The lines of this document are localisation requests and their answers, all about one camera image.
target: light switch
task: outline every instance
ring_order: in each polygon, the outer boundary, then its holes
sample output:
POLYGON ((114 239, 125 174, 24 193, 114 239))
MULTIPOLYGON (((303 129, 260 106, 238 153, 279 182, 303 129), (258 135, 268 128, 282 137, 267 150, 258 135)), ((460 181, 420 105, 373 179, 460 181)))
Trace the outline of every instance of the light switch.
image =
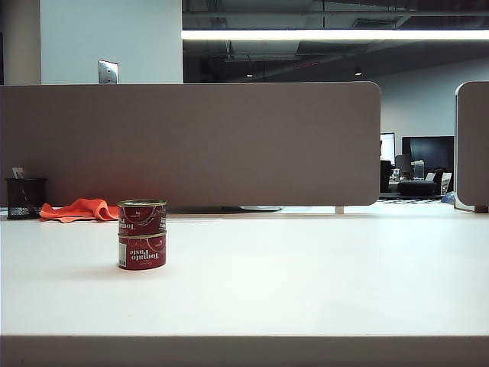
POLYGON ((99 84, 117 84, 119 64, 111 61, 99 60, 99 84))

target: can label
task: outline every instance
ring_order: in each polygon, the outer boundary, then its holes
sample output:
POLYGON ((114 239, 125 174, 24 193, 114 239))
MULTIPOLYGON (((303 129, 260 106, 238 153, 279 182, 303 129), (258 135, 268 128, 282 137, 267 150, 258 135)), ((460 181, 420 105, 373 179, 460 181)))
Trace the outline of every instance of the can label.
POLYGON ((166 230, 165 205, 119 207, 119 235, 154 235, 166 230))
POLYGON ((119 236, 118 266, 127 270, 142 270, 165 265, 166 234, 151 237, 119 236))

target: red can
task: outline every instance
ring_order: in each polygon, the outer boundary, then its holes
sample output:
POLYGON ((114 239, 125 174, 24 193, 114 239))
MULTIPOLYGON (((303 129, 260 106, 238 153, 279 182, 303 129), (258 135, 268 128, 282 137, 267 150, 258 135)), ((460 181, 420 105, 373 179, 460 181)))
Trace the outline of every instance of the red can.
POLYGON ((118 266, 126 270, 157 268, 167 262, 167 234, 119 235, 118 266))
POLYGON ((119 235, 156 235, 167 230, 167 202, 125 200, 118 203, 119 235))

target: pen holder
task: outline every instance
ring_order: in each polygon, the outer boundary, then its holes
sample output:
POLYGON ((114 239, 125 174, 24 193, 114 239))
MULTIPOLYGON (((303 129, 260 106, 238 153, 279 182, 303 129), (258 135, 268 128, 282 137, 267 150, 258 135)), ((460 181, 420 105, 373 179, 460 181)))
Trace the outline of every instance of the pen holder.
POLYGON ((7 219, 39 218, 46 202, 45 178, 6 178, 7 219))

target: computer monitor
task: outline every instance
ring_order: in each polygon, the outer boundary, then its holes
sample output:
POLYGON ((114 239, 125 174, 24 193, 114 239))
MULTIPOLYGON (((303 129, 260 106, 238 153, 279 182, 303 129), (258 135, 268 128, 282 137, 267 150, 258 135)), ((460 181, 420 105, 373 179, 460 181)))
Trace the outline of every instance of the computer monitor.
POLYGON ((403 137, 403 154, 410 154, 413 161, 422 159, 425 172, 440 167, 453 172, 453 152, 453 136, 403 137))
POLYGON ((393 132, 383 132, 381 134, 381 141, 381 160, 390 161, 390 164, 395 164, 396 135, 393 132))

